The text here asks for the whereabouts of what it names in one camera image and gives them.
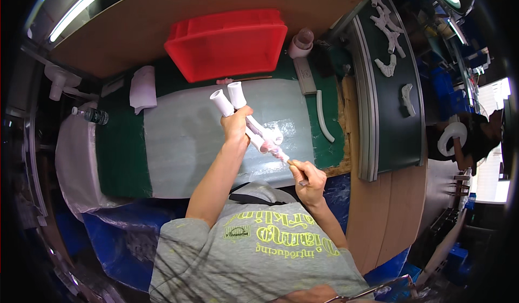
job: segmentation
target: red plastic crate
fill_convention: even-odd
[[[274,71],[286,34],[277,9],[232,11],[174,23],[164,48],[193,83]]]

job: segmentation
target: gray plastic sheet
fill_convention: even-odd
[[[97,108],[97,103],[89,102],[79,109],[88,107]],[[85,121],[80,115],[69,115],[61,124],[55,166],[63,198],[81,222],[81,213],[114,208],[131,201],[107,197],[101,192],[95,155],[95,123]]]
[[[314,163],[314,148],[306,100],[299,82],[263,79],[242,83],[253,117],[265,127],[278,127],[281,148],[289,157]],[[159,97],[157,107],[144,110],[144,131],[153,197],[188,198],[216,158],[224,142],[221,114],[209,100],[213,85]],[[289,166],[249,146],[235,186],[266,181],[272,187],[294,185]]]

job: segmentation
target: left hand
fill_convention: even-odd
[[[318,206],[323,203],[324,186],[326,184],[326,173],[317,169],[309,161],[302,163],[299,160],[292,160],[294,166],[290,166],[290,171],[295,179],[295,192],[301,202],[311,209],[311,207]],[[308,177],[308,184],[302,186],[299,184],[303,180],[302,173],[304,172]]]
[[[245,105],[231,116],[220,119],[220,124],[224,128],[225,143],[234,144],[244,149],[249,146],[251,139],[245,134],[245,117],[252,115],[252,112],[252,108]]]

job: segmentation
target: pink adhesive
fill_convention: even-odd
[[[217,80],[217,85],[227,85],[227,84],[232,83],[232,81],[233,81],[232,78],[218,79]]]
[[[283,150],[279,147],[279,145],[274,144],[272,140],[266,140],[265,143],[262,144],[260,152],[267,151],[275,158],[287,162],[288,159],[290,159],[289,156],[283,152]]]

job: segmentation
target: right hand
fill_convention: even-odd
[[[295,179],[295,192],[301,202],[307,207],[317,206],[322,203],[324,197],[324,184],[326,183],[326,173],[317,169],[309,161],[302,163],[298,160],[292,160],[293,166],[290,166],[290,171]],[[305,179],[302,175],[305,173],[308,177],[308,184],[301,186],[300,181]]]

